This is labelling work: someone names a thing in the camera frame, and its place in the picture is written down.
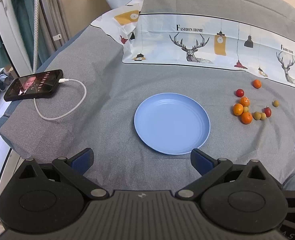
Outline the blue plastic plate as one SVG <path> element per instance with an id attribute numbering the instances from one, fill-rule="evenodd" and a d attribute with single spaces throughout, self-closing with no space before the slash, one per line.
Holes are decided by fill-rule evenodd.
<path id="1" fill-rule="evenodd" d="M 207 141 L 211 123 L 205 109 L 192 98 L 160 93 L 136 109 L 134 127 L 142 142 L 167 155 L 188 154 Z"/>

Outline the peeled-top small orange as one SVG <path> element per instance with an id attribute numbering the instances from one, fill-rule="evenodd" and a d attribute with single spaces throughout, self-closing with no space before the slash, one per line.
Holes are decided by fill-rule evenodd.
<path id="1" fill-rule="evenodd" d="M 250 99 L 246 96 L 243 96 L 240 98 L 239 103 L 243 105 L 243 107 L 249 107 L 250 106 Z"/>

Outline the far red cherry tomato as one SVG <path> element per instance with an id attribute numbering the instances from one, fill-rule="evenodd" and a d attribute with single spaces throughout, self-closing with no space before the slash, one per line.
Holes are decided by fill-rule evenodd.
<path id="1" fill-rule="evenodd" d="M 237 89 L 235 92 L 235 95 L 239 98 L 242 98 L 244 96 L 244 90 L 243 89 Z"/>

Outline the black smartphone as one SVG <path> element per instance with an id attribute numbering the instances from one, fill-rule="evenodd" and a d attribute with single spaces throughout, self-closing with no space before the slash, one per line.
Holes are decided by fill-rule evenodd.
<path id="1" fill-rule="evenodd" d="M 60 69 L 16 78 L 7 89 L 3 98 L 6 102 L 50 98 L 57 91 L 59 80 L 62 78 L 63 71 Z"/>

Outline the grey deer print quilt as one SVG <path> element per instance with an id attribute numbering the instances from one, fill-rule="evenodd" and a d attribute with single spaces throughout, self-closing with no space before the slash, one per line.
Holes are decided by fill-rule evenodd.
<path id="1" fill-rule="evenodd" d="M 211 132 L 202 150 L 236 164 L 261 161 L 286 190 L 295 190 L 295 88 L 273 81 L 251 88 L 256 100 L 280 99 L 271 118 L 243 125 L 230 100 L 245 72 L 184 66 L 134 66 L 121 62 L 121 46 L 96 27 L 73 37 L 47 62 L 72 78 L 50 99 L 15 102 L 0 118 L 0 136 L 23 159 L 50 163 L 84 148 L 94 151 L 85 176 L 107 191 L 177 191 L 199 178 L 188 154 L 170 156 L 144 144 L 135 110 L 149 96 L 177 92 L 207 111 Z"/>

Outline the grey curtain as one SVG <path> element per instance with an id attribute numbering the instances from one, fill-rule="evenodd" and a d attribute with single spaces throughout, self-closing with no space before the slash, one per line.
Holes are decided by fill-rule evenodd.
<path id="1" fill-rule="evenodd" d="M 71 37 L 62 0 L 41 0 L 51 42 L 58 50 Z"/>

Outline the white window frame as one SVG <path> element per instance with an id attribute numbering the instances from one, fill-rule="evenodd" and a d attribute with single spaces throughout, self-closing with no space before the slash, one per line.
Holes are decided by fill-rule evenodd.
<path id="1" fill-rule="evenodd" d="M 33 73 L 11 0 L 0 0 L 0 37 L 19 76 Z"/>

